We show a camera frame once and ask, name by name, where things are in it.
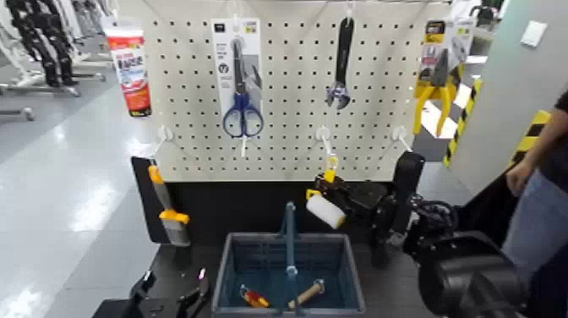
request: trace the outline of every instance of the person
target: person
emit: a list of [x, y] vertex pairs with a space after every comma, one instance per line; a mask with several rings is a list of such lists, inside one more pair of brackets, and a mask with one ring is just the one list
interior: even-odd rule
[[533, 274], [568, 243], [568, 91], [506, 180], [520, 198], [502, 250], [528, 288]]

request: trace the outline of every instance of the basket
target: basket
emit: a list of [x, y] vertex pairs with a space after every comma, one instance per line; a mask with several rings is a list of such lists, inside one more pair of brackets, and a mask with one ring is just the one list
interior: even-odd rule
[[[295, 310], [287, 308], [288, 301], [320, 278], [325, 281], [323, 294]], [[239, 293], [242, 284], [268, 299], [270, 308], [245, 303]], [[211, 311], [213, 317], [363, 314], [363, 294], [349, 238], [343, 234], [296, 234], [291, 203], [281, 233], [229, 233]]]

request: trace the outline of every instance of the white pegboard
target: white pegboard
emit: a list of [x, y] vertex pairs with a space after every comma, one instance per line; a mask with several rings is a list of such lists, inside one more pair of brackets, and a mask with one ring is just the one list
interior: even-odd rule
[[[145, 28], [152, 107], [176, 138], [157, 154], [168, 181], [312, 180], [325, 167], [314, 137], [326, 125], [347, 180], [390, 180], [404, 146], [391, 131], [412, 127], [412, 87], [428, 19], [449, 6], [432, 2], [357, 2], [347, 69], [352, 102], [325, 104], [335, 78], [337, 26], [347, 5], [326, 1], [240, 1], [262, 35], [265, 128], [240, 156], [241, 140], [221, 126], [211, 18], [232, 17], [229, 1], [124, 0], [122, 12]], [[412, 136], [407, 137], [409, 144]]]

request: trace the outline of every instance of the yellow-handled pliers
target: yellow-handled pliers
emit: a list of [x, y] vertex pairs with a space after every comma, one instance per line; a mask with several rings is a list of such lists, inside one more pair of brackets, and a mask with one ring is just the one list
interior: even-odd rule
[[424, 104], [437, 90], [440, 92], [440, 100], [442, 101], [442, 113], [438, 120], [438, 126], [436, 127], [436, 136], [442, 134], [442, 126], [444, 126], [445, 119], [450, 115], [451, 108], [450, 90], [446, 84], [448, 74], [448, 49], [444, 49], [434, 68], [430, 85], [424, 89], [422, 95], [418, 98], [418, 104], [416, 105], [416, 111], [414, 113], [414, 129], [412, 130], [414, 134], [420, 132]]

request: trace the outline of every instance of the red and white tube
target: red and white tube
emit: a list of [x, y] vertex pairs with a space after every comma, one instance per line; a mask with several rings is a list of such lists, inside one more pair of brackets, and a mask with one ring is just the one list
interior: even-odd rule
[[105, 33], [128, 113], [132, 117], [150, 116], [152, 109], [144, 32], [135, 25], [126, 24], [109, 27]]

